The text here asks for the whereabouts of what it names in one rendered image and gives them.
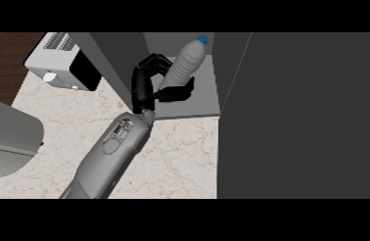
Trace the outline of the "white and black appliance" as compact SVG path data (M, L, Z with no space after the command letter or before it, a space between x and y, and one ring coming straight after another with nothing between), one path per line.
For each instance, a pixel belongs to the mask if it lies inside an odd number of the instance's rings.
M24 65L56 88L97 89L102 74L67 32L47 32L43 35Z

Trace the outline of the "grey cabinet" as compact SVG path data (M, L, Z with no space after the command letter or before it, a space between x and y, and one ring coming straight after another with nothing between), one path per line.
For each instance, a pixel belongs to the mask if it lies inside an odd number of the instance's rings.
M205 60L193 74L195 89L183 102L156 103L156 119L218 117L221 114L212 64L212 32L71 32L96 69L128 109L131 105L131 74L139 62L158 53L173 60L199 35L208 38Z

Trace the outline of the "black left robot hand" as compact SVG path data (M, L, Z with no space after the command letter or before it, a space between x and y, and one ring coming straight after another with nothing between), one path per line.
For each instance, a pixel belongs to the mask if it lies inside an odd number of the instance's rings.
M153 90L152 77L159 74L168 76L173 62L162 55L153 53L133 69L131 76L131 104L133 113L142 114L145 110L155 110L155 100L161 103L180 102L189 99L193 90L195 78L181 86L168 86L158 91Z

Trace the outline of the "clear blue-capped water bottle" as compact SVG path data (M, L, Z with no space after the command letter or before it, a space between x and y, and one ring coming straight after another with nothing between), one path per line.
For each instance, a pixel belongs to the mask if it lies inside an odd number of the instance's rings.
M184 86L187 84L192 75L204 63L207 44L208 37L199 35L198 38L183 47L161 82L161 89L171 86Z

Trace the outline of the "dark grey cabinet door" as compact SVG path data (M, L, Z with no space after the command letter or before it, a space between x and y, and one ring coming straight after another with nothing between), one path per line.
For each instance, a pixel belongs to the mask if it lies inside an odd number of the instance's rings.
M257 33L220 119L224 198L370 197L370 33Z

